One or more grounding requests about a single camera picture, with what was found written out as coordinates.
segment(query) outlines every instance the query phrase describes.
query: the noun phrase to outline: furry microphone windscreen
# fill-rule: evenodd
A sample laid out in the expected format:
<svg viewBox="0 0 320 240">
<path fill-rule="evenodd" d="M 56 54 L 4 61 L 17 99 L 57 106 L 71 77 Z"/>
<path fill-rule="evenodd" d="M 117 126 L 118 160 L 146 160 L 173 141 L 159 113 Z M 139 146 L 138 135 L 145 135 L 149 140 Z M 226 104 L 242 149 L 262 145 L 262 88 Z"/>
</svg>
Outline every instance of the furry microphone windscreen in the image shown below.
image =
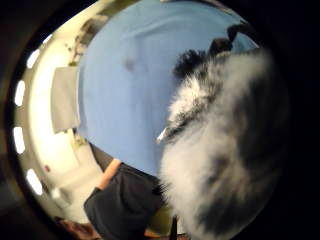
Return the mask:
<svg viewBox="0 0 320 240">
<path fill-rule="evenodd" d="M 262 49 L 195 59 L 169 107 L 159 177 L 192 239 L 230 239 L 265 206 L 281 173 L 288 93 Z"/>
</svg>

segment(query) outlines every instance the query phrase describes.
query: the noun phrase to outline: person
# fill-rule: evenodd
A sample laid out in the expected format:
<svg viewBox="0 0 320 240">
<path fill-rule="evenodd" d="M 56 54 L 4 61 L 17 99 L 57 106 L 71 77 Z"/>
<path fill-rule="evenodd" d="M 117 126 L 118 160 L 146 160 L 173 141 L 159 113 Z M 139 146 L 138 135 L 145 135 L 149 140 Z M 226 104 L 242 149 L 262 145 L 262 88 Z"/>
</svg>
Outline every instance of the person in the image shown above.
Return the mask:
<svg viewBox="0 0 320 240">
<path fill-rule="evenodd" d="M 84 203 L 90 222 L 78 223 L 55 217 L 74 238 L 145 239 L 157 237 L 146 230 L 152 216 L 163 206 L 155 193 L 158 179 L 114 158 Z"/>
</svg>

